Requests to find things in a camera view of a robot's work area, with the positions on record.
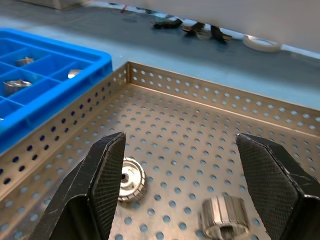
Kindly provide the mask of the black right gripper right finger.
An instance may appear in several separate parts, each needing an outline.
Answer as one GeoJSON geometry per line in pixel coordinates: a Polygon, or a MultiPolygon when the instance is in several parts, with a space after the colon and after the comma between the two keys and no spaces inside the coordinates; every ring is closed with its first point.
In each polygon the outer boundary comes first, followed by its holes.
{"type": "Polygon", "coordinates": [[[320,238],[320,184],[286,149],[266,138],[236,136],[247,189],[272,240],[320,238]]]}

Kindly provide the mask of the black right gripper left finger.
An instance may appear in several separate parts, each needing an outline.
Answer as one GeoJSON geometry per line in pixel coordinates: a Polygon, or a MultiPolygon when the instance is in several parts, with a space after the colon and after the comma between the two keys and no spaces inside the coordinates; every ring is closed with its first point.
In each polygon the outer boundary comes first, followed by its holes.
{"type": "Polygon", "coordinates": [[[33,240],[107,240],[120,193],[126,134],[102,137],[63,179],[33,240]]]}

